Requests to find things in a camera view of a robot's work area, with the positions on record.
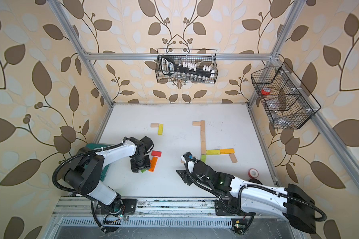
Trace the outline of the yellow-green long block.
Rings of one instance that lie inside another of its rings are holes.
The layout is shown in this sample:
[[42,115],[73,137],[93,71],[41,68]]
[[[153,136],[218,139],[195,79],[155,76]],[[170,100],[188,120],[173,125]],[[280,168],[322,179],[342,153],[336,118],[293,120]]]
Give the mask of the yellow-green long block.
[[219,149],[206,150],[206,155],[220,155]]

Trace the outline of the yellow long block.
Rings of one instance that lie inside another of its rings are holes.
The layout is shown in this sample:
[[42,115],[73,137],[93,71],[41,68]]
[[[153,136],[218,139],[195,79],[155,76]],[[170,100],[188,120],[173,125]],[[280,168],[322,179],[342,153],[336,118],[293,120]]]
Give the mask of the yellow long block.
[[163,124],[159,124],[158,135],[163,135],[163,130],[164,130],[164,125],[163,125]]

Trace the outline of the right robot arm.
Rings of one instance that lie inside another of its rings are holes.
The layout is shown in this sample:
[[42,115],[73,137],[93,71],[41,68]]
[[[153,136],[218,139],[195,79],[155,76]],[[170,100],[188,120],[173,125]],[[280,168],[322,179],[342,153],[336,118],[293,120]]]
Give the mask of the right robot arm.
[[181,156],[184,170],[177,174],[187,185],[196,187],[217,198],[221,208],[232,215],[265,214],[288,220],[289,224],[308,234],[316,233],[317,222],[327,220],[323,210],[299,186],[264,186],[231,174],[216,172],[190,152]]

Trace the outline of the wood small block lowest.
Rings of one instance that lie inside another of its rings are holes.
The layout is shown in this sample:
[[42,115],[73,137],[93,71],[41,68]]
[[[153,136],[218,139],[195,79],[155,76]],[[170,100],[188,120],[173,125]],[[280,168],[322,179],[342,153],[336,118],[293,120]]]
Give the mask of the wood small block lowest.
[[237,160],[234,153],[230,153],[229,157],[230,157],[232,163],[237,163],[238,162],[238,160]]

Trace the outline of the amber yellow block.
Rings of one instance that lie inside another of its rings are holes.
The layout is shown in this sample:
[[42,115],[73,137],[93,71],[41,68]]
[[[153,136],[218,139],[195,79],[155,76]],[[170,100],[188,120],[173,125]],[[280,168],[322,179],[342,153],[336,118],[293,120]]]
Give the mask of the amber yellow block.
[[233,148],[228,148],[228,149],[220,149],[220,154],[232,154],[235,153]]

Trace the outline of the light green small block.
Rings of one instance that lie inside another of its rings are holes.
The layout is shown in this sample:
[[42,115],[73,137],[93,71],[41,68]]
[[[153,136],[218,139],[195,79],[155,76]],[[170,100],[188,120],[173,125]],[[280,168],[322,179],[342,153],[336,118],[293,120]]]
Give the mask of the light green small block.
[[201,155],[201,161],[202,161],[203,163],[206,163],[206,154],[202,154],[202,155]]

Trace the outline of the wood long block vertical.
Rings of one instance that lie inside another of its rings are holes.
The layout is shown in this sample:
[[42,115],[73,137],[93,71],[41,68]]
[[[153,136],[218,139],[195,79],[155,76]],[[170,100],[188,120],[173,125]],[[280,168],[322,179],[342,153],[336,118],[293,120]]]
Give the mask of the wood long block vertical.
[[201,142],[201,154],[206,155],[206,143],[205,143],[205,141]]

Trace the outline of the wood small block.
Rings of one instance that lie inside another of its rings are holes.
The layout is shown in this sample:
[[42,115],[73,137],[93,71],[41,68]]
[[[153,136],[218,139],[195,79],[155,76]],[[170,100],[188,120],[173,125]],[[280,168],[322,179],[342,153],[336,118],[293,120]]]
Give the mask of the wood small block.
[[200,126],[201,125],[201,122],[200,121],[194,121],[192,123],[193,126]]

